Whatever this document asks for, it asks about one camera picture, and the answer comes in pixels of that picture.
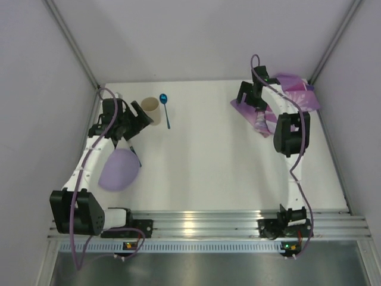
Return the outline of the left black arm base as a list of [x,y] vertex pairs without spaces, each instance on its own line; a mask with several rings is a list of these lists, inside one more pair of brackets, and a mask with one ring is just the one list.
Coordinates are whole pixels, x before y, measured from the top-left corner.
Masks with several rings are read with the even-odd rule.
[[[153,232],[154,221],[151,219],[133,219],[132,223],[124,226],[123,228],[134,228],[142,231],[145,238],[151,238]],[[121,230],[116,228],[115,231],[104,231],[101,234],[101,238],[142,238],[142,235],[136,231]]]

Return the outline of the beige paper cup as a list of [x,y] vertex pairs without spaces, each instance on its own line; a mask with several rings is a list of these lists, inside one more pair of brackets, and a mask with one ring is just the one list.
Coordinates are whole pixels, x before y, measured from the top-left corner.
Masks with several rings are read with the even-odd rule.
[[141,101],[142,110],[149,116],[153,122],[151,125],[156,126],[161,123],[160,102],[155,97],[147,97]]

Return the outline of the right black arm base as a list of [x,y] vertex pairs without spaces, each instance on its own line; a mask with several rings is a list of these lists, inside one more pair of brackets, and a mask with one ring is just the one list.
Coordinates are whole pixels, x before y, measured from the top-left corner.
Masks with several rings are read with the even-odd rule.
[[284,208],[281,204],[274,219],[258,220],[261,238],[275,240],[277,238],[307,238],[311,231],[311,221],[307,218],[304,206],[299,209]]

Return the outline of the purple Frozen placemat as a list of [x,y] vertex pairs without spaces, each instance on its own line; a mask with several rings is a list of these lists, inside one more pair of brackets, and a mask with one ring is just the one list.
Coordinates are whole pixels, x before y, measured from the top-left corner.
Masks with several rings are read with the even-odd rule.
[[[320,108],[320,104],[314,93],[314,87],[309,85],[304,79],[289,73],[277,73],[274,77],[279,81],[283,93],[292,101],[297,103],[303,112],[312,112]],[[253,127],[254,130],[268,137],[274,134],[277,116],[270,106],[265,111],[256,111],[244,102],[237,104],[233,99],[230,104],[236,109]]]

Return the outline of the lilac plastic plate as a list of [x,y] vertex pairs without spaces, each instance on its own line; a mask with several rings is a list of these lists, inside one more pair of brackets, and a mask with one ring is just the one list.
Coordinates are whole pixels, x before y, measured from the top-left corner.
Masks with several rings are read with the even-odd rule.
[[98,185],[106,191],[123,191],[137,178],[139,169],[138,160],[130,149],[117,148],[108,157]]

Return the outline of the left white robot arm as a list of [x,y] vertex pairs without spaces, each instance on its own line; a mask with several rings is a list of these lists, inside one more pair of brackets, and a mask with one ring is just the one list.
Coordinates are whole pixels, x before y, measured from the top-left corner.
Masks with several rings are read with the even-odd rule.
[[93,194],[128,188],[137,178],[141,163],[133,148],[119,148],[129,142],[152,119],[133,101],[121,98],[102,102],[102,113],[89,129],[85,150],[72,176],[60,191],[52,191],[49,202],[57,231],[61,234],[113,237],[112,229],[125,234],[133,227],[127,207],[102,207]]

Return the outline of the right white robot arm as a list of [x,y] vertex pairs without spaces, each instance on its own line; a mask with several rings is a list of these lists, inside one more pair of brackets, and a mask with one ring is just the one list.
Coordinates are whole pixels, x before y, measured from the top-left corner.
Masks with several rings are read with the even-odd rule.
[[231,105],[263,136],[273,136],[283,194],[277,219],[281,225],[305,224],[307,211],[300,192],[302,159],[309,145],[310,115],[282,91],[278,79],[270,77],[266,66],[251,69],[252,83],[241,82]]

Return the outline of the blue metal spoon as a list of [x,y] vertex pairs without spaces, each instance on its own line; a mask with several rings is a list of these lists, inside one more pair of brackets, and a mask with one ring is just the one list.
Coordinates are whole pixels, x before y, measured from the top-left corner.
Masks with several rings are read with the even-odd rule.
[[160,100],[160,103],[164,106],[165,117],[166,117],[166,122],[167,122],[167,128],[171,129],[170,121],[169,121],[169,118],[168,118],[168,112],[167,112],[167,101],[168,101],[167,95],[166,94],[161,94],[159,96],[159,100]]

